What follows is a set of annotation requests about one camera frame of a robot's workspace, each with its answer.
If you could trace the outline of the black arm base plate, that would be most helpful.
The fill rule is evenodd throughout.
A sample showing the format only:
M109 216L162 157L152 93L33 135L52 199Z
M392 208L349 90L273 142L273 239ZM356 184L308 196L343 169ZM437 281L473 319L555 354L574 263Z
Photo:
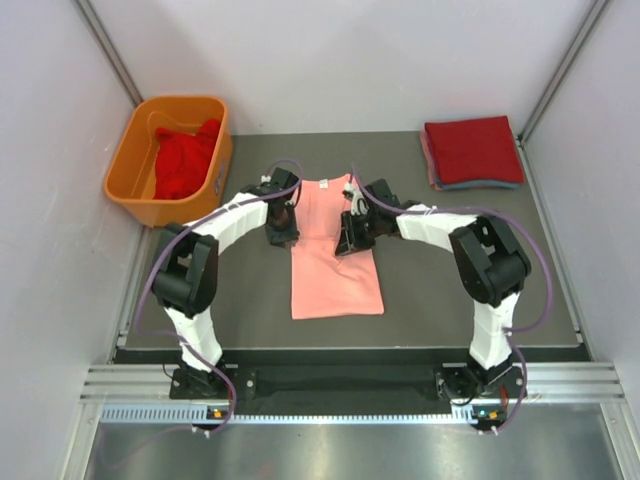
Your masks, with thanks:
M489 392L465 372L462 348L230 349L218 364L243 414L443 413L473 401L514 400L524 386L516 359Z

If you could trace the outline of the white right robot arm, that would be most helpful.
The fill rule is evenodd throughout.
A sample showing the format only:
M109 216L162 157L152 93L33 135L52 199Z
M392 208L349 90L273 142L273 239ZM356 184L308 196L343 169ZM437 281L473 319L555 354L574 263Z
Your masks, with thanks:
M370 250L379 236L421 242L453 255L474 306L467 384L478 395L492 394L512 366L507 330L531 272L510 227L494 215L438 213L416 202L401 204L383 179L362 188L348 182L342 194L350 207L340 217L336 256Z

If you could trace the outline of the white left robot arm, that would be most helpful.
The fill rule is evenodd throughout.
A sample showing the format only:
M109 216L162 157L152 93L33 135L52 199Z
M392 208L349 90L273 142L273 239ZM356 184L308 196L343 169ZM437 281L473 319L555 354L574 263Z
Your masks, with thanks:
M218 287L219 256L249 232L262 228L270 245L288 248L299 239L294 207L301 180L275 168L209 216L161 230L150 292L168 314L181 348L171 374L172 399L213 399L232 393L211 304Z

